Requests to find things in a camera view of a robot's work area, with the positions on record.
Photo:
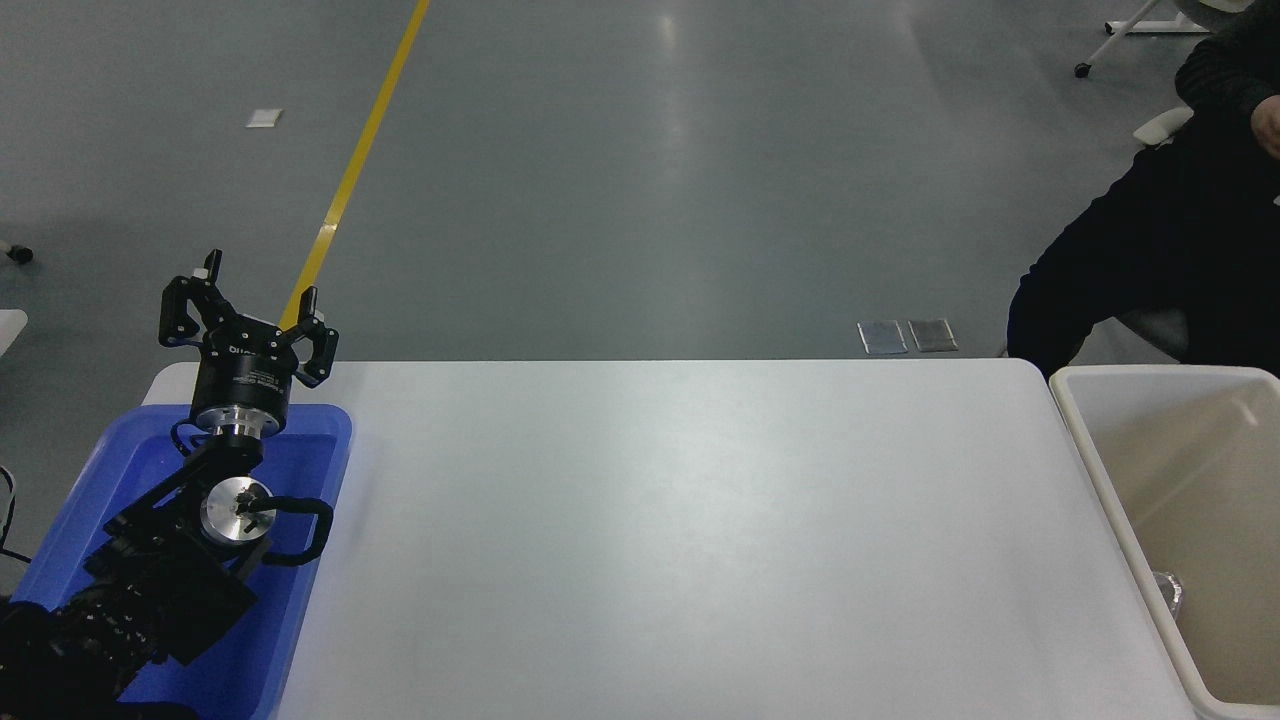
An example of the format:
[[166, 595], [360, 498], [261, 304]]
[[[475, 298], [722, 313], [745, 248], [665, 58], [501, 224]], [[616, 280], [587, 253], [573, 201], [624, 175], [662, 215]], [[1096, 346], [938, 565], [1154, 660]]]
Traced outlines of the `person's hand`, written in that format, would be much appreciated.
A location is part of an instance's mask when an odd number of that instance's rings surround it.
[[1270, 95], [1251, 111], [1251, 132], [1257, 145], [1276, 161], [1280, 158], [1280, 97]]

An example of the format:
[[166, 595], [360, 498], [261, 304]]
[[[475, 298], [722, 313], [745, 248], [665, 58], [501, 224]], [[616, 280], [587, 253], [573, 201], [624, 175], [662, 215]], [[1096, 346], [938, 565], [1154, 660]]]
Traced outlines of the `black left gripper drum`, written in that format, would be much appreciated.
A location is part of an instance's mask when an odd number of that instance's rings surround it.
[[225, 315], [206, 329], [189, 416], [216, 409], [248, 407], [274, 421], [288, 414], [296, 352], [276, 325], [253, 316]]

